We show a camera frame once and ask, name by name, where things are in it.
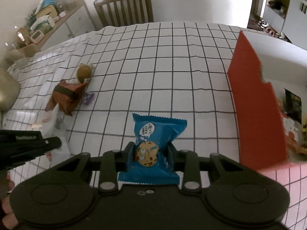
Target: cartoon cookie face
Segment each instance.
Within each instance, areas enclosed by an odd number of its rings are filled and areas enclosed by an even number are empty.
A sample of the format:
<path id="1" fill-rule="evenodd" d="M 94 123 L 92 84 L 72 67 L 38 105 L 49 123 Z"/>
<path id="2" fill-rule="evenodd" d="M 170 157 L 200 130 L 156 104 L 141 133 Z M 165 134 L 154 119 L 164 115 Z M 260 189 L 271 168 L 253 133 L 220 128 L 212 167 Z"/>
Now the cartoon cookie face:
<path id="1" fill-rule="evenodd" d="M 151 167 L 157 163 L 159 147 L 152 141 L 141 143 L 136 151 L 136 160 L 145 167 Z"/>

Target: black snack package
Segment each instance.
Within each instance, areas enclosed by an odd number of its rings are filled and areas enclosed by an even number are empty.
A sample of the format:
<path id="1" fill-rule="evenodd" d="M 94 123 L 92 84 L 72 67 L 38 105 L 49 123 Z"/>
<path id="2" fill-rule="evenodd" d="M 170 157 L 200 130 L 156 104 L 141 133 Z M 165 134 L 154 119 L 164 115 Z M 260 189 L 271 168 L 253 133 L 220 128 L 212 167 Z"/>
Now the black snack package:
<path id="1" fill-rule="evenodd" d="M 302 101 L 299 96 L 286 91 L 286 112 L 289 117 L 302 124 Z"/>

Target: speech bubble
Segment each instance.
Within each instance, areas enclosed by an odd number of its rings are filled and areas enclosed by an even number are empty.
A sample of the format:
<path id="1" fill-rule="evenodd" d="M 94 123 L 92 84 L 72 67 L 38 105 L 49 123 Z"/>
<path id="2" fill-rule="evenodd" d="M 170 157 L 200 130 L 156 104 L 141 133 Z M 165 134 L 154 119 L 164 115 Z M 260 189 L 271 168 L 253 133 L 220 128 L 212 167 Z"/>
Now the speech bubble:
<path id="1" fill-rule="evenodd" d="M 150 135 L 154 132 L 154 124 L 147 123 L 140 129 L 140 135 L 145 137 L 150 137 Z"/>

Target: chair backrest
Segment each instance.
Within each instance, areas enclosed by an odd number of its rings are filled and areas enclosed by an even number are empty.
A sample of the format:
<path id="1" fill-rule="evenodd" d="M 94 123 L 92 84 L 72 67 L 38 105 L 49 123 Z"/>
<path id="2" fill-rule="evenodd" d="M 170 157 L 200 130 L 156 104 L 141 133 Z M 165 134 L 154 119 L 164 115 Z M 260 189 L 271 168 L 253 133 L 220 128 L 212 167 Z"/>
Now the chair backrest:
<path id="1" fill-rule="evenodd" d="M 151 0 L 96 0 L 94 6 L 104 27 L 154 22 Z"/>

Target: blue snack package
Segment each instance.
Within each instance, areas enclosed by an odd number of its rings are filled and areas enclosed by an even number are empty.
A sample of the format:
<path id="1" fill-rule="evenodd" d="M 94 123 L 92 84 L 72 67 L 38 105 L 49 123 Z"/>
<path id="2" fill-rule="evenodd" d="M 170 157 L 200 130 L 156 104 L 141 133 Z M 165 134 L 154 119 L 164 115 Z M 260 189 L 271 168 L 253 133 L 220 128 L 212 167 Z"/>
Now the blue snack package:
<path id="1" fill-rule="evenodd" d="M 166 163 L 163 151 L 187 127 L 183 119 L 133 114 L 135 147 L 128 153 L 127 171 L 119 181 L 146 184 L 179 184 L 179 176 Z"/>

